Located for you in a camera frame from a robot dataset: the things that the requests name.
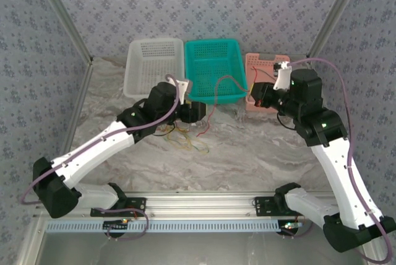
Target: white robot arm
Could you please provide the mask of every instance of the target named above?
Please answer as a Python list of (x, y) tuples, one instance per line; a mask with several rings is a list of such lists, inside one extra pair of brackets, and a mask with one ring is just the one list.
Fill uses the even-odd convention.
[[(320, 78), (313, 70), (292, 72), (286, 62), (279, 64), (277, 71), (279, 77), (275, 85), (255, 83), (251, 95), (257, 106), (271, 106), (293, 118), (297, 133), (304, 138), (321, 163), (338, 206), (324, 204), (297, 184), (283, 186), (281, 192), (277, 189), (275, 196), (278, 202), (283, 208), (303, 214), (323, 228), (328, 241), (337, 251), (349, 250), (380, 236), (348, 179), (346, 159), (350, 145), (347, 132), (338, 114), (322, 107)], [(144, 125), (161, 119), (170, 110), (176, 98), (173, 82), (158, 84), (148, 99), (124, 110), (103, 132), (79, 148), (50, 162), (44, 158), (36, 161), (33, 166), (34, 180), (54, 170), (34, 187), (50, 216), (62, 217), (76, 206), (92, 209), (110, 209), (114, 206), (125, 208), (120, 198), (122, 191), (115, 184), (90, 186), (82, 185), (79, 181), (110, 156), (153, 134), (158, 125), (171, 124), (176, 119), (187, 123), (202, 119), (206, 111), (203, 103), (184, 103), (187, 86), (186, 82), (178, 82), (181, 90), (178, 107), (156, 126)], [(129, 130), (131, 127), (141, 129)], [(396, 230), (394, 219), (383, 216), (374, 204), (353, 160), (350, 167), (370, 213), (374, 214), (387, 233)]]
[(50, 216), (62, 217), (76, 207), (109, 209), (116, 203), (122, 207), (119, 197), (123, 192), (115, 184), (92, 186), (79, 181), (112, 155), (153, 134), (157, 126), (173, 124), (177, 119), (185, 123), (201, 120), (206, 105), (184, 102), (190, 86), (189, 81), (176, 79), (160, 82), (147, 99), (125, 109), (116, 121), (82, 146), (52, 161), (37, 160), (33, 165), (33, 180), (37, 181), (33, 189)]
[[(350, 142), (347, 131), (334, 111), (322, 106), (322, 81), (314, 70), (291, 71), (288, 62), (274, 65), (276, 83), (255, 83), (251, 95), (256, 106), (272, 107), (293, 119), (296, 132), (321, 163), (337, 200), (330, 206), (292, 183), (275, 191), (275, 202), (283, 210), (295, 211), (324, 230), (329, 243), (339, 252), (355, 248), (381, 235), (373, 217), (389, 233), (396, 230), (393, 218), (386, 217), (369, 195), (353, 158), (347, 165)], [(369, 211), (362, 205), (353, 182)]]

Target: marble surface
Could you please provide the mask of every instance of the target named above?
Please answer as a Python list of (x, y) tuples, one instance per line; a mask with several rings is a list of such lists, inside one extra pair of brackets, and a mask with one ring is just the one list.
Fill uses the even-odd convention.
[[(73, 148), (105, 129), (135, 102), (123, 95), (124, 66), (122, 59), (93, 60)], [(273, 191), (294, 181), (306, 190), (330, 190), (311, 150), (295, 132), (281, 127), (275, 115), (246, 113), (241, 101), (220, 105), (210, 123), (209, 131), (199, 137), (209, 153), (178, 149), (166, 137), (149, 136), (112, 156), (82, 182), (111, 181), (125, 191)], [(189, 127), (188, 135), (198, 148), (202, 144), (195, 136), (205, 126), (206, 122)], [(183, 137), (176, 131), (171, 138)]]

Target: blue patterned wall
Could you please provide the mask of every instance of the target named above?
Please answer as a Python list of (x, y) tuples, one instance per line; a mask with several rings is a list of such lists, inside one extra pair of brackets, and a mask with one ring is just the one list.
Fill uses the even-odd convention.
[(141, 38), (236, 38), (246, 52), (309, 51), (335, 0), (62, 0), (94, 56)]
[(59, 153), (85, 63), (47, 0), (0, 0), (0, 264), (15, 262), (32, 162)]
[[(396, 217), (396, 0), (351, 0), (321, 57), (341, 69), (348, 86), (355, 160), (371, 196)], [(343, 115), (337, 75), (317, 68), (327, 104)], [(392, 234), (396, 244), (396, 233)]]

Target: white basket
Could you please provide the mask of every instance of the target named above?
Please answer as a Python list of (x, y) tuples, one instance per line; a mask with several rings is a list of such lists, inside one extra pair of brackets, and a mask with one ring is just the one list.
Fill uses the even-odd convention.
[(129, 45), (124, 78), (124, 95), (147, 98), (165, 75), (184, 78), (183, 41), (177, 38), (135, 40)]

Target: white bracket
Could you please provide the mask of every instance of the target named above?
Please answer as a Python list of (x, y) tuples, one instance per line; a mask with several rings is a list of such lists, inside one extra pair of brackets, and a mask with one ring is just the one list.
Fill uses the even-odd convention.
[[(176, 84), (174, 83), (172, 78), (169, 78), (168, 82), (171, 85), (176, 86)], [(186, 79), (186, 80), (177, 80), (176, 79), (176, 82), (179, 85), (180, 104), (184, 104), (184, 98), (185, 98), (186, 94), (189, 92), (189, 90), (191, 89), (192, 82), (189, 81), (188, 79)]]
[(280, 69), (278, 70), (278, 78), (276, 83), (273, 85), (274, 90), (288, 90), (290, 87), (290, 74), (291, 66), (288, 66), (289, 62), (280, 62)]

